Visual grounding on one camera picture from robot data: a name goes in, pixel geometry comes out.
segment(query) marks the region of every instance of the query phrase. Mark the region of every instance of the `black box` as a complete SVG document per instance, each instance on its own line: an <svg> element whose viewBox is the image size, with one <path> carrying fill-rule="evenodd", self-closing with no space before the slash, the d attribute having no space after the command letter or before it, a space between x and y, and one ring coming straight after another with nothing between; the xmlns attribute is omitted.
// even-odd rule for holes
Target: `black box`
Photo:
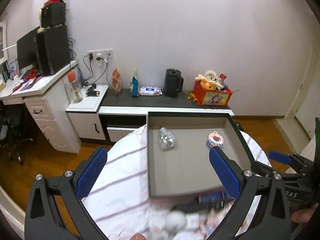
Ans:
<svg viewBox="0 0 320 240"><path fill-rule="evenodd" d="M65 24L66 4L64 2L52 2L41 9L41 27L53 27Z"/></svg>
<svg viewBox="0 0 320 240"><path fill-rule="evenodd" d="M57 73L70 64L67 27L51 27L36 36L37 59L40 71L44 76Z"/></svg>

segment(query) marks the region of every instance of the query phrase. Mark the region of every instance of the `black computer case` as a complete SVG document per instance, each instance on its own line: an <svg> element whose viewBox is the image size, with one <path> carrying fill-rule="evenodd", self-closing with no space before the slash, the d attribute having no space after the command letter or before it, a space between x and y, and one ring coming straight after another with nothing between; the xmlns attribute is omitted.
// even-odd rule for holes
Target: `black computer case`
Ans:
<svg viewBox="0 0 320 240"><path fill-rule="evenodd" d="M70 64L67 27L55 26L36 36L39 69L44 76L57 73Z"/></svg>

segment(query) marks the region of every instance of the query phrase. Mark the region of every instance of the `blue gripper pad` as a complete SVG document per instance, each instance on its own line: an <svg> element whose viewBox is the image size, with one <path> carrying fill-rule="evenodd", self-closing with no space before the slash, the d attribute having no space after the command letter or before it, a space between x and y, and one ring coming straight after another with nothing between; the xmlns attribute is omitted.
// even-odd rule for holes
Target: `blue gripper pad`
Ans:
<svg viewBox="0 0 320 240"><path fill-rule="evenodd" d="M291 163L290 155L283 154L276 151L270 151L268 154L270 160L282 163L282 164L289 164Z"/></svg>
<svg viewBox="0 0 320 240"><path fill-rule="evenodd" d="M86 167L76 180L76 196L78 199L82 199L89 195L94 183L107 162L107 157L108 153L106 149L98 147L88 160L81 162L76 168L75 173L77 174L82 168Z"/></svg>
<svg viewBox="0 0 320 240"><path fill-rule="evenodd" d="M222 185L226 189L228 196L238 199L241 194L240 181L215 147L210 149L209 160Z"/></svg>

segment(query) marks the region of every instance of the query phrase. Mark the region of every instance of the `cabinet door handle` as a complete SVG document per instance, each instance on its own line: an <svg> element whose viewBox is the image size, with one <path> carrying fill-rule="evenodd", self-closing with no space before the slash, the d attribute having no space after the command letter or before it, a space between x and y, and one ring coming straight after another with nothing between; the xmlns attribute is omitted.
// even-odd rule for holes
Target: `cabinet door handle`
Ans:
<svg viewBox="0 0 320 240"><path fill-rule="evenodd" d="M41 113L42 112L42 110L40 110L40 112L36 112L35 110L33 110L33 113L34 114L39 114L39 113Z"/></svg>
<svg viewBox="0 0 320 240"><path fill-rule="evenodd" d="M99 134L100 132L98 131L98 128L97 128L97 124L96 124L96 123L94 124L94 128L96 129L96 132Z"/></svg>

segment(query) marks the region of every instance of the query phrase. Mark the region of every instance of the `silver screw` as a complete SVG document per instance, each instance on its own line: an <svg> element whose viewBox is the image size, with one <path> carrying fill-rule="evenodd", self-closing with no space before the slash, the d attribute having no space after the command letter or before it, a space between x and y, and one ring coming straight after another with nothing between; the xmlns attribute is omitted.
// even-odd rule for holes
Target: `silver screw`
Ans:
<svg viewBox="0 0 320 240"><path fill-rule="evenodd" d="M41 180L42 179L42 174L38 174L38 175L36 175L36 180Z"/></svg>
<svg viewBox="0 0 320 240"><path fill-rule="evenodd" d="M281 179L281 175L280 175L279 173L276 173L276 174L275 174L275 178L276 178L276 179Z"/></svg>
<svg viewBox="0 0 320 240"><path fill-rule="evenodd" d="M244 171L244 174L245 174L245 176L247 176L247 177L252 176L252 172L249 171L249 170L245 170L245 171Z"/></svg>
<svg viewBox="0 0 320 240"><path fill-rule="evenodd" d="M66 171L66 172L64 173L64 176L70 177L72 174L73 174L72 171Z"/></svg>

